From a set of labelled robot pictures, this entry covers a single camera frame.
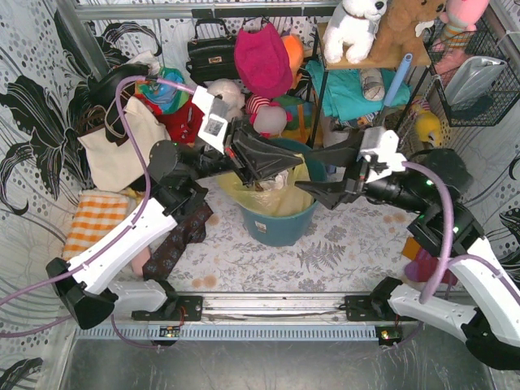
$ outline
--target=turquoise towel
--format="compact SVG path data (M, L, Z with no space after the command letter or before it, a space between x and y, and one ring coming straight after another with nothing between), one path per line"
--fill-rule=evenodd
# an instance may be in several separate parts
M306 69L309 71L312 84L319 95L323 79L323 66L316 61L309 61ZM384 89L388 91L396 73L381 69L381 74L383 75ZM410 87L402 83L393 99L392 106L406 104L409 99ZM339 118L341 122L344 122L379 111L382 108L383 101L371 102L363 97L358 70L329 71L327 88L323 96L323 113L326 116Z

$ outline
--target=yellow plastic bag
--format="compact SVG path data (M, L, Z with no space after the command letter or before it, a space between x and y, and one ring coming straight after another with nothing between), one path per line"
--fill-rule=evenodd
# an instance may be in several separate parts
M254 186L246 187L235 173L227 173L217 178L220 187L239 205L254 213L271 217L295 215L312 205L312 196L294 186L298 180L310 180L309 171L304 163L289 170L287 185L282 189L258 191Z

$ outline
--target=trash can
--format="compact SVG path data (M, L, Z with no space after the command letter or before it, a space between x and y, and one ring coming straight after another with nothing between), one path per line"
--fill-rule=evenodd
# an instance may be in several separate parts
M310 150L309 146L295 140L275 138L272 141L298 153ZM306 160L305 164L312 181L327 181L325 166L320 161ZM317 206L318 202L314 201L308 209L288 217L261 215L242 206L240 206L240 210L244 216L244 225L255 240L269 246L290 246L296 244L305 234Z

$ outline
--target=orange checkered cloth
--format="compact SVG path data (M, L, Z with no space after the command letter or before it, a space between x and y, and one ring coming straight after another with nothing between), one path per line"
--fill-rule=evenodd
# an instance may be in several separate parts
M63 248L63 259L70 260L97 243L125 219L135 206L133 199L118 193L83 191Z

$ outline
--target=mesh basket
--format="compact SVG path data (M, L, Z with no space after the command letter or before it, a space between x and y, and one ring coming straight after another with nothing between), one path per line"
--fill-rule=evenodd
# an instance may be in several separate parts
M495 126L520 98L520 82L516 72L509 64L509 58L496 45L497 39L483 19L477 23L476 32L463 32L450 38L443 36L443 27L444 24L437 20L435 28L427 31L424 39L432 64L430 71L432 74L440 75L440 80L435 83L435 87L439 92L450 127ZM464 54L501 59L506 61L507 65L485 93L450 106L444 94L444 87L453 78L458 67L450 69L450 67L444 66L439 73L437 73L437 69L441 70L443 65L441 60L444 60L445 65L447 55L450 55L451 58L462 58Z

